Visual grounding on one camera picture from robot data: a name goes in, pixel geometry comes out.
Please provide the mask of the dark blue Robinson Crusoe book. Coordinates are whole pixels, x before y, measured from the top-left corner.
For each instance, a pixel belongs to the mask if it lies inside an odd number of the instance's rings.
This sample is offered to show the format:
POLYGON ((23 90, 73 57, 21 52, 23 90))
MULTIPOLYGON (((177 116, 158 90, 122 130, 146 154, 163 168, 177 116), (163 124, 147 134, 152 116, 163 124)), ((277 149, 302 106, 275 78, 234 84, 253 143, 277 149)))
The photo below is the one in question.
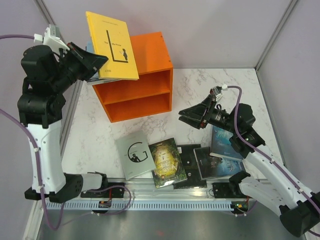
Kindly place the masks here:
POLYGON ((119 81, 119 79, 116 78, 101 78, 99 77, 98 74, 93 75, 90 79, 86 81, 88 85, 100 85, 100 84, 105 84, 105 83, 110 83, 110 82, 115 82, 119 81))

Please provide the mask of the black book with gold lines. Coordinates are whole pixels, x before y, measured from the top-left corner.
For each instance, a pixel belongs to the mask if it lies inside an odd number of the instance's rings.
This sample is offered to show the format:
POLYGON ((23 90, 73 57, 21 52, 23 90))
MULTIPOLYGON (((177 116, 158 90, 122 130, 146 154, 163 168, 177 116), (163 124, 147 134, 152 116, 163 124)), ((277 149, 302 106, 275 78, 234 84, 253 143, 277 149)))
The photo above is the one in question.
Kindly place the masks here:
POLYGON ((194 149, 200 148, 200 144, 178 145, 177 149, 185 170, 187 180, 173 184, 175 190, 179 189, 206 189, 207 181, 202 180, 194 154, 194 149))

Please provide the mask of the aluminium right frame post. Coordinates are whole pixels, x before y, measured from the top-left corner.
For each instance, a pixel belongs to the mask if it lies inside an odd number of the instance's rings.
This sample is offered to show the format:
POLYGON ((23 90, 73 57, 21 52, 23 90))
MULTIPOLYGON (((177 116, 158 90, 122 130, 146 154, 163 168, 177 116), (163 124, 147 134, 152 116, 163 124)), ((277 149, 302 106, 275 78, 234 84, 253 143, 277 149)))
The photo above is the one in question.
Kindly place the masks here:
POLYGON ((264 64, 265 59, 267 58, 269 52, 271 51, 272 47, 276 43, 279 35, 281 34, 283 29, 285 28, 287 22, 289 21, 289 18, 291 17, 293 11, 295 10, 295 8, 299 2, 300 2, 300 0, 290 0, 289 1, 289 4, 287 5, 284 13, 282 14, 279 22, 277 23, 270 39, 268 40, 265 48, 262 51, 262 54, 260 55, 256 65, 254 67, 256 72, 258 72, 260 70, 260 68, 262 67, 262 65, 264 64))

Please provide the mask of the light blue paperback book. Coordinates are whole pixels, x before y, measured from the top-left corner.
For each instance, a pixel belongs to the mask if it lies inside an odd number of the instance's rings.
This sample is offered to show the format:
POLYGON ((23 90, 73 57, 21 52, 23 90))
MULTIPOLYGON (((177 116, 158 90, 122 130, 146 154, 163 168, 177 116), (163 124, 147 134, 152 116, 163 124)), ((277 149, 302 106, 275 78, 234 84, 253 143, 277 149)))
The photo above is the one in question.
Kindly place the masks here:
MULTIPOLYGON (((87 42, 85 50, 89 53, 94 54, 94 48, 93 48, 93 43, 91 41, 87 42)), ((99 72, 97 71, 90 79, 88 82, 96 82, 99 80, 99 72)))

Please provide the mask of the aluminium left frame post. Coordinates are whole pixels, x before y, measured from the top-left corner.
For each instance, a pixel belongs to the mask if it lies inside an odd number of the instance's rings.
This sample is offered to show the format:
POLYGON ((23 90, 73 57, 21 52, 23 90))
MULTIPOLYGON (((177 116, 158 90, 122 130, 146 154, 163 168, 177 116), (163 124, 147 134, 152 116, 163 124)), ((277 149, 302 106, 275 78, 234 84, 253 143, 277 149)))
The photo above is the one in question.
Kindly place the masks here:
POLYGON ((49 46, 54 54, 58 56, 59 60, 62 61, 62 58, 70 48, 65 43, 61 35, 60 28, 56 25, 48 7, 45 4, 45 1, 34 0, 34 3, 46 20, 48 27, 45 29, 43 34, 35 33, 33 35, 33 42, 35 44, 49 46))

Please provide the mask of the aluminium frame post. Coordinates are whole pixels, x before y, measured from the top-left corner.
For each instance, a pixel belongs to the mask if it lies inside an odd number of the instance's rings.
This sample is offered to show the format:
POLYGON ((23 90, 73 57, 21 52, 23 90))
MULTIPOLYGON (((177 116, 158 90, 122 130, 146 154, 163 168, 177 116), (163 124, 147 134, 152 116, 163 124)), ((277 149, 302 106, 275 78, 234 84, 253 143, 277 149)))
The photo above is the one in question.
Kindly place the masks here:
POLYGON ((289 18, 291 17, 293 11, 295 10, 295 8, 299 2, 300 2, 300 0, 290 0, 289 1, 289 4, 287 5, 284 13, 282 14, 279 22, 277 23, 270 39, 268 40, 265 48, 262 51, 262 54, 260 55, 256 65, 254 67, 256 72, 258 72, 260 70, 260 68, 262 67, 262 65, 264 64, 265 59, 267 58, 269 52, 271 51, 272 47, 276 43, 279 35, 281 34, 283 29, 285 28, 287 22, 289 21, 289 18))
POLYGON ((54 54, 58 56, 59 60, 62 61, 62 58, 70 48, 65 43, 61 35, 60 28, 56 25, 48 7, 45 4, 45 1, 34 0, 34 3, 46 20, 48 27, 45 29, 43 34, 35 33, 33 35, 33 42, 35 44, 49 46, 54 54))

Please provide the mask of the orange wooden shelf box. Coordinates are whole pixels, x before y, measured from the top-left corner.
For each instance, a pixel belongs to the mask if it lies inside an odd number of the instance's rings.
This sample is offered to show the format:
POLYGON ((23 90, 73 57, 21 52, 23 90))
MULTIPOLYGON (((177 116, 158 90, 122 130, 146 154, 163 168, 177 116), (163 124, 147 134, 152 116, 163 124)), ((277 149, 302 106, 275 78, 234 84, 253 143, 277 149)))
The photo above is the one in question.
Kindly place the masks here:
POLYGON ((119 80, 93 86, 110 122, 170 112, 173 63, 162 32, 131 36, 138 80, 119 80))

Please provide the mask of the teal blue ocean book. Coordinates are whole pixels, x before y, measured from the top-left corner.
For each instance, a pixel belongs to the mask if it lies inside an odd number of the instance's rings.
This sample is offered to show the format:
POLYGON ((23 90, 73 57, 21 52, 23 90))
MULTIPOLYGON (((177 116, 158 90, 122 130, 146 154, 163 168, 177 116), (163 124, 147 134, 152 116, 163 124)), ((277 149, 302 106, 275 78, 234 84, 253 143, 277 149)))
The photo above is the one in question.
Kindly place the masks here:
POLYGON ((230 158, 235 161, 242 161, 243 157, 231 146, 230 138, 233 134, 222 128, 212 127, 212 138, 210 151, 214 155, 230 158))

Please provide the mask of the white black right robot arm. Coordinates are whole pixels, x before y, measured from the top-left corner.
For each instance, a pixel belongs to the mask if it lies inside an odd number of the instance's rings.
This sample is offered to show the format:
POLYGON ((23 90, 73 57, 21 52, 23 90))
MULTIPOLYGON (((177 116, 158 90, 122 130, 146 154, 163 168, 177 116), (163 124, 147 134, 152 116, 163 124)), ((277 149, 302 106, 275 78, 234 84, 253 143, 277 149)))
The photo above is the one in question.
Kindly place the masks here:
POLYGON ((232 133, 231 147, 254 165, 270 182, 259 183, 242 171, 229 178, 228 191, 234 197, 250 196, 274 212, 284 228, 301 237, 320 222, 320 194, 299 181, 280 161, 273 157, 265 141, 253 129, 255 122, 250 105, 240 103, 231 113, 208 95, 201 103, 179 111, 179 120, 196 128, 208 124, 232 133))

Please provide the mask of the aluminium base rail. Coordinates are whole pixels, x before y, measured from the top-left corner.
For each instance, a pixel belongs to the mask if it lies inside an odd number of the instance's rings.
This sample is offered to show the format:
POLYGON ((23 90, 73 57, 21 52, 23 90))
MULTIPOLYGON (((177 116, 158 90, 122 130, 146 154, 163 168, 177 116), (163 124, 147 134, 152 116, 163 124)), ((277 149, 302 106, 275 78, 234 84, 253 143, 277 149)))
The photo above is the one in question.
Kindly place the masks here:
POLYGON ((207 188, 191 188, 191 189, 174 189, 174 185, 165 186, 156 189, 155 185, 147 179, 138 179, 134 181, 124 182, 122 179, 120 181, 112 180, 108 181, 105 175, 93 174, 98 181, 93 181, 93 184, 89 184, 89 180, 81 175, 66 175, 66 184, 58 192, 44 192, 43 194, 36 192, 35 190, 29 189, 25 192, 26 197, 30 197, 33 200, 40 200, 41 198, 49 198, 52 203, 65 203, 69 200, 80 198, 81 193, 93 192, 99 193, 103 191, 110 190, 112 188, 123 188, 124 195, 123 198, 127 199, 174 199, 174 198, 202 198, 205 195, 215 198, 212 184, 209 186, 207 183, 207 188))

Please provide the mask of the green Alice in Wonderland book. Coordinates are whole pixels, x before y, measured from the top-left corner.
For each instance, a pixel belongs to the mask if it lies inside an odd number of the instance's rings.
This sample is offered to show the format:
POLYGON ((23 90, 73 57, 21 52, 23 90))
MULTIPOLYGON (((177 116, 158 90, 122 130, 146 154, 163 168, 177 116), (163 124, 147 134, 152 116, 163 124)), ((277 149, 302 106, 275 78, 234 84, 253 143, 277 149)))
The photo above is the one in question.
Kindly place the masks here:
POLYGON ((149 149, 155 164, 155 169, 151 172, 156 189, 188 179, 173 137, 151 144, 149 149))

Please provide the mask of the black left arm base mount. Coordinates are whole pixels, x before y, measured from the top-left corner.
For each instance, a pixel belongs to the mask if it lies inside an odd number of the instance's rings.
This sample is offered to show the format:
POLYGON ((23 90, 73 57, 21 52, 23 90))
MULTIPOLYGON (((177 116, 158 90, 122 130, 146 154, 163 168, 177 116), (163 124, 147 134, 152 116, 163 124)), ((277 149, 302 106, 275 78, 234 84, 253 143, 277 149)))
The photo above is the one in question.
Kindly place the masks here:
POLYGON ((82 192, 80 194, 81 198, 92 198, 92 199, 122 199, 124 197, 125 190, 122 187, 115 187, 106 191, 101 192, 82 192))

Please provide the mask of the yellow Little Prince book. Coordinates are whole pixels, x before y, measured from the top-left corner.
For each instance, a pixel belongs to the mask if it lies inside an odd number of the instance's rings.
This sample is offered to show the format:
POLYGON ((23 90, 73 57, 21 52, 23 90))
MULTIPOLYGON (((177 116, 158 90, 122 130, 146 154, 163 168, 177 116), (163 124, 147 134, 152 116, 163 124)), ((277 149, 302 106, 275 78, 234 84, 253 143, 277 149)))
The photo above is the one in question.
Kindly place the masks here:
POLYGON ((100 80, 139 79, 127 23, 115 18, 85 12, 93 53, 105 56, 107 62, 99 69, 100 80))

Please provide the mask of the dark night scene book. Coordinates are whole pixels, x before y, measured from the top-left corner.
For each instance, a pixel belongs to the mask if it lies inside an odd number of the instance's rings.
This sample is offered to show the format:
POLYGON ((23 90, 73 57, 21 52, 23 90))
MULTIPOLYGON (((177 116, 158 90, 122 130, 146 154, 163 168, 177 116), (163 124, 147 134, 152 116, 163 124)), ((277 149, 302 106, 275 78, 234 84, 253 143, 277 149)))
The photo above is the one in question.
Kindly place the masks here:
POLYGON ((241 161, 210 155, 209 147, 194 148, 193 153, 202 180, 232 176, 246 170, 241 161))

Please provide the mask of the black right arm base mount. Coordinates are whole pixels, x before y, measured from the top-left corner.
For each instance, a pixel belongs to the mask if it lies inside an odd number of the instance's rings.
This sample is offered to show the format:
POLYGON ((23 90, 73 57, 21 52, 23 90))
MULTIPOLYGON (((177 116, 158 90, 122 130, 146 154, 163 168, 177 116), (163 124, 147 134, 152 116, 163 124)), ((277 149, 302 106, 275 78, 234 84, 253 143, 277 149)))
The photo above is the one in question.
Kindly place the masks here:
POLYGON ((231 182, 214 182, 213 195, 216 199, 252 199, 251 196, 241 192, 239 184, 231 182))

